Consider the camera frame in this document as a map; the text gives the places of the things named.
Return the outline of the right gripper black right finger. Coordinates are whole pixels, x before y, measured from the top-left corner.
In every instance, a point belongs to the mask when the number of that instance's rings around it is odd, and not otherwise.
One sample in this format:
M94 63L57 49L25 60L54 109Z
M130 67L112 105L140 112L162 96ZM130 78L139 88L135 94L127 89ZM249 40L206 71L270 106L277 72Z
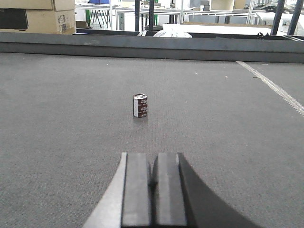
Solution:
M159 153L153 167L156 228L256 228L197 175L181 153Z

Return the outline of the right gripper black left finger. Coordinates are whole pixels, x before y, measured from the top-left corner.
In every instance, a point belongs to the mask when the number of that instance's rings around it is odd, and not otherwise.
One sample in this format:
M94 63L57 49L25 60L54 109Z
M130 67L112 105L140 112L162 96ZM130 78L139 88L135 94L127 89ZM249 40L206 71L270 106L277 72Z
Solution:
M150 165L144 153L121 154L111 183L84 228L150 228Z

